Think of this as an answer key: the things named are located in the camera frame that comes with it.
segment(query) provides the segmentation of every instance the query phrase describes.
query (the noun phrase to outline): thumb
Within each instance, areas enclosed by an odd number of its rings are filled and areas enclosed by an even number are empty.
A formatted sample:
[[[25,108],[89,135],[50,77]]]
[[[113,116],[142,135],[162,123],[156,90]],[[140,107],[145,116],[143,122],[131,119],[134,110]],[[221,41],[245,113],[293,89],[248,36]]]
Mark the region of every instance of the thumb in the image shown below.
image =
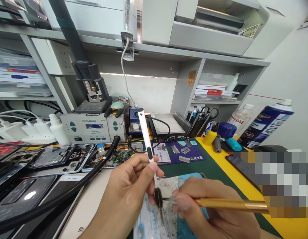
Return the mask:
[[[137,181],[134,183],[135,193],[140,197],[144,197],[147,188],[154,179],[157,170],[157,163],[150,162],[142,171]]]
[[[175,200],[188,226],[197,238],[217,238],[215,237],[215,229],[208,223],[202,210],[190,196],[178,193]]]

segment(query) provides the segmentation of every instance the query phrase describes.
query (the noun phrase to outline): blue spray can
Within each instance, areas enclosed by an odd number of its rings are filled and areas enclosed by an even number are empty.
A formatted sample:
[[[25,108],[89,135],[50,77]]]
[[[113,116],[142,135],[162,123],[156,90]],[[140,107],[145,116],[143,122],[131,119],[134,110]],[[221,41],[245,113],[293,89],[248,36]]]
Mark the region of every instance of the blue spray can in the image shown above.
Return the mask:
[[[259,146],[294,114],[291,102],[292,100],[285,99],[274,105],[266,106],[240,136],[238,142],[249,149]]]

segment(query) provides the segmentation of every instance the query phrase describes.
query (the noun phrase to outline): repair mat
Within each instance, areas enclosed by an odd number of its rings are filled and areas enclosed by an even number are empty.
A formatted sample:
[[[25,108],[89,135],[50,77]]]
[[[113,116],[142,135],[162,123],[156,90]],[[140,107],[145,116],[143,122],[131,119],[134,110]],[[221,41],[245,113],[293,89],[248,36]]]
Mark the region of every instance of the repair mat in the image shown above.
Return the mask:
[[[162,197],[169,198],[172,192],[179,188],[189,177],[202,178],[199,173],[186,174],[172,178],[157,180],[157,187],[161,189]],[[201,207],[206,219],[206,208]],[[163,201],[162,210],[149,203],[145,194],[141,213],[134,225],[134,239],[196,239],[184,219],[180,219],[173,212],[172,203]]]

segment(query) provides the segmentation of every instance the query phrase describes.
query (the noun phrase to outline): button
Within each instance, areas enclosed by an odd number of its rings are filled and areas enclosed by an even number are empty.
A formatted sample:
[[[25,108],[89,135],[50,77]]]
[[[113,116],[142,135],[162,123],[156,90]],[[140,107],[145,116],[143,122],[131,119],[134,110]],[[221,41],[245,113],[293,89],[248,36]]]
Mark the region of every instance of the button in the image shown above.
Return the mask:
[[[147,156],[149,160],[153,159],[152,149],[150,147],[147,147]]]

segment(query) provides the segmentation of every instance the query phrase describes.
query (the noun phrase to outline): pixelated area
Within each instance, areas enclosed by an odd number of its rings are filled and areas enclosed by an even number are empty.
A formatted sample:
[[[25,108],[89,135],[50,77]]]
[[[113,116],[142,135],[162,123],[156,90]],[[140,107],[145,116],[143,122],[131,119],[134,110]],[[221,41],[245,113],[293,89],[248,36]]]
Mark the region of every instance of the pixelated area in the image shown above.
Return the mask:
[[[253,164],[271,217],[308,217],[308,152],[232,152]]]

